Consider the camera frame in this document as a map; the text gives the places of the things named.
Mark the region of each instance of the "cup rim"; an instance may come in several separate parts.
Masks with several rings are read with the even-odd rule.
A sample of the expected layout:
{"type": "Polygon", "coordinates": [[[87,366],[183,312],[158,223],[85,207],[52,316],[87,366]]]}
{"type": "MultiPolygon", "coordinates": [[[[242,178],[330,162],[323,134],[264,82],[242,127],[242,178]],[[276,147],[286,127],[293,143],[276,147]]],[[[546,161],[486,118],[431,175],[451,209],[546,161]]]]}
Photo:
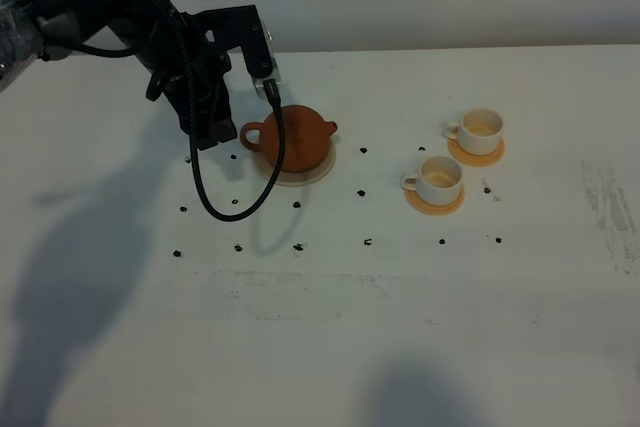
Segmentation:
{"type": "Polygon", "coordinates": [[[460,129],[464,130],[464,133],[467,134],[470,137],[473,137],[474,139],[478,139],[478,140],[482,140],[482,139],[495,139],[496,137],[502,135],[502,131],[504,130],[504,119],[502,118],[502,115],[500,115],[499,112],[493,110],[493,109],[485,109],[484,107],[476,107],[474,109],[469,109],[467,111],[465,111],[464,114],[462,114],[462,118],[460,119],[460,126],[458,127],[460,129]],[[498,118],[500,119],[500,130],[498,130],[498,132],[495,132],[491,135],[478,135],[478,134],[474,134],[473,132],[469,131],[469,129],[467,129],[467,126],[464,125],[464,118],[470,114],[471,112],[475,112],[476,110],[484,110],[485,112],[491,112],[492,114],[495,114],[498,116],[498,118]]]}
{"type": "Polygon", "coordinates": [[[429,186],[429,188],[431,189],[436,189],[436,190],[451,190],[454,189],[458,186],[458,184],[462,183],[462,165],[460,165],[460,162],[458,162],[456,159],[454,159],[453,157],[449,157],[446,155],[430,155],[428,156],[426,159],[424,159],[421,163],[420,166],[418,167],[418,169],[416,170],[416,177],[418,177],[422,182],[424,182],[425,184],[427,184],[429,186]],[[458,179],[458,181],[449,186],[449,187],[438,187],[437,185],[433,185],[431,182],[427,181],[427,179],[424,178],[424,176],[422,175],[422,166],[429,160],[431,159],[446,159],[446,160],[450,160],[451,162],[453,162],[457,167],[458,170],[460,171],[460,178],[458,179]]]}

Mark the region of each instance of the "teapot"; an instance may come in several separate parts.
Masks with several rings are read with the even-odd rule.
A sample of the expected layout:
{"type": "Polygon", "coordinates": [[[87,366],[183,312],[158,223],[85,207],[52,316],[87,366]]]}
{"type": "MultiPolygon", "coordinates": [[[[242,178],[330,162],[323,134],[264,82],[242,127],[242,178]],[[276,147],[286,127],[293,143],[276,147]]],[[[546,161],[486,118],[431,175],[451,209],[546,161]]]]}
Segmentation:
{"type": "MultiPolygon", "coordinates": [[[[282,108],[285,132],[284,172],[306,172],[317,167],[329,153],[331,136],[338,130],[335,122],[326,122],[315,110],[304,105],[282,108]]],[[[264,122],[249,122],[240,131],[240,142],[253,152],[261,152],[275,166],[278,160],[278,126],[273,113],[264,122]],[[247,133],[260,132],[258,142],[247,139],[247,133]]]]}

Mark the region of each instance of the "teacup handle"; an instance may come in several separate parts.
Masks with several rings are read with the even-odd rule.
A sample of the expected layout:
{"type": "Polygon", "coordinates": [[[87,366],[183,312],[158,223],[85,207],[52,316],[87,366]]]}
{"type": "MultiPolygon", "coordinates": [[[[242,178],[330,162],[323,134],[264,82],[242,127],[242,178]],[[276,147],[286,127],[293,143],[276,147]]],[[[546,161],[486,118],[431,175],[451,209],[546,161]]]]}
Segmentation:
{"type": "Polygon", "coordinates": [[[242,143],[242,145],[253,152],[262,152],[262,147],[260,147],[260,144],[254,144],[249,139],[247,139],[247,134],[250,131],[257,130],[258,132],[260,132],[261,128],[261,122],[249,122],[248,124],[244,125],[240,130],[240,142],[242,143]]]}
{"type": "Polygon", "coordinates": [[[460,129],[460,122],[447,122],[444,124],[444,136],[455,140],[458,138],[458,129],[460,129]]]}
{"type": "Polygon", "coordinates": [[[409,172],[408,174],[404,174],[402,176],[402,180],[400,181],[402,188],[404,190],[411,190],[413,192],[416,191],[416,180],[418,179],[417,172],[409,172]]]}

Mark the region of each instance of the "white teacup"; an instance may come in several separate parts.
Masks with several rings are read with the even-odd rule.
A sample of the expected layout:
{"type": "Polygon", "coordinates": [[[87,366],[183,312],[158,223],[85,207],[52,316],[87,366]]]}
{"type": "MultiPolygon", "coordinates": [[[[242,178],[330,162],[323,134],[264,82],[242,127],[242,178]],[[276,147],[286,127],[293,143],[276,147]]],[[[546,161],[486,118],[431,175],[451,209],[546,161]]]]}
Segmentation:
{"type": "Polygon", "coordinates": [[[460,122],[445,124],[444,135],[456,140],[465,152],[487,155],[500,145],[503,127],[502,117],[497,112],[474,109],[464,114],[460,122]]]}
{"type": "Polygon", "coordinates": [[[448,205],[462,190],[462,168],[450,157],[427,157],[416,172],[402,176],[402,188],[431,205],[448,205]]]}

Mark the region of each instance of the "white table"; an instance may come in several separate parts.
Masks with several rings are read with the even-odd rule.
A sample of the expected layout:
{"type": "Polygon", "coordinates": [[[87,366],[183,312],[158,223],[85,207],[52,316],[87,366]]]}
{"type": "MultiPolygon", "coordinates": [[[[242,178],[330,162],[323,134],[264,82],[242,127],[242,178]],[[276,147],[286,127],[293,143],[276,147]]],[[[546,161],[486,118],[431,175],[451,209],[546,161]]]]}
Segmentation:
{"type": "MultiPolygon", "coordinates": [[[[279,61],[337,163],[236,224],[201,208],[135,60],[3,93],[0,425],[640,425],[640,48],[279,61]],[[457,213],[417,213],[401,174],[473,107],[504,114],[504,158],[464,169],[457,213]]],[[[234,119],[262,120],[233,62],[234,119]]],[[[225,212],[264,186],[238,141],[201,159],[225,212]]]]}

